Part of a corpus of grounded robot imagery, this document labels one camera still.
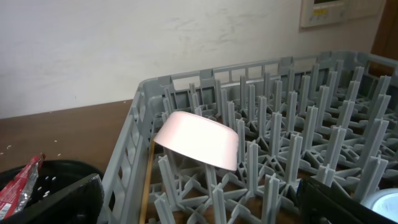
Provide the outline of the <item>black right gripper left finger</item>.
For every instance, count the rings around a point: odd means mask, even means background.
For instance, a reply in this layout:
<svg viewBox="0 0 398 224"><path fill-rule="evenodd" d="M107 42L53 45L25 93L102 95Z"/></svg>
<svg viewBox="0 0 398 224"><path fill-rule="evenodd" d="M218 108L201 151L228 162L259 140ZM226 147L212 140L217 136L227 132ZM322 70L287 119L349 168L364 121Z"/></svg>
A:
<svg viewBox="0 0 398 224"><path fill-rule="evenodd" d="M96 223L104 200L100 176L65 181L62 177L46 184L40 178L25 207L1 223Z"/></svg>

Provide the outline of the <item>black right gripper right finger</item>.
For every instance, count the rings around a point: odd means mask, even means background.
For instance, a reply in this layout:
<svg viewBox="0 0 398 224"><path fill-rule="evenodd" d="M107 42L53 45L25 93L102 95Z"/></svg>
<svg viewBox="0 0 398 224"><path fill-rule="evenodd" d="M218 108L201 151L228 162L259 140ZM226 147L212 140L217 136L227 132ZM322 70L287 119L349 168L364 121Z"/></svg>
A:
<svg viewBox="0 0 398 224"><path fill-rule="evenodd" d="M311 177L300 181L297 198L302 223L395 223L354 201L339 190L336 184L329 187Z"/></svg>

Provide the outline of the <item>light blue cup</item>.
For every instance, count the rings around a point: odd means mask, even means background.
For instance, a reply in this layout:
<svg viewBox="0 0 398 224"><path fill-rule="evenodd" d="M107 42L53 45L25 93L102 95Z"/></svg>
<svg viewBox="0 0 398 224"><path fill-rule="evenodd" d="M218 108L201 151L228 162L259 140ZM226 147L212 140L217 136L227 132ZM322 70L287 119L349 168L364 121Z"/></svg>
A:
<svg viewBox="0 0 398 224"><path fill-rule="evenodd" d="M398 216L397 188L382 189L364 198L360 204L368 209L397 222Z"/></svg>

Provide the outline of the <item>red snack wrapper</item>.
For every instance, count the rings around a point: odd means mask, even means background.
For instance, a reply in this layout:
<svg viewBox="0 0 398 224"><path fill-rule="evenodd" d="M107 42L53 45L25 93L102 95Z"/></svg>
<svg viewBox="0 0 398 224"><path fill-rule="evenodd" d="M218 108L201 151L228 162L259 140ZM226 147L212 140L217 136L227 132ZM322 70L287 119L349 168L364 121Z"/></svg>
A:
<svg viewBox="0 0 398 224"><path fill-rule="evenodd" d="M24 209L39 177L45 154L34 156L1 190L1 220Z"/></svg>

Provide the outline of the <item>pink bowl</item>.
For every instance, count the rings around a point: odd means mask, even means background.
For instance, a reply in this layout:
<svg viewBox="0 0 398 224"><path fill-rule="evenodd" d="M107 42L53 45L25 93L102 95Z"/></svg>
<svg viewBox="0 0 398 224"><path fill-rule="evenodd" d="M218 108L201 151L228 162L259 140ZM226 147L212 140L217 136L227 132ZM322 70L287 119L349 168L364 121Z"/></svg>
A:
<svg viewBox="0 0 398 224"><path fill-rule="evenodd" d="M154 141L173 152L206 164L235 171L239 136L231 128L184 111L174 111Z"/></svg>

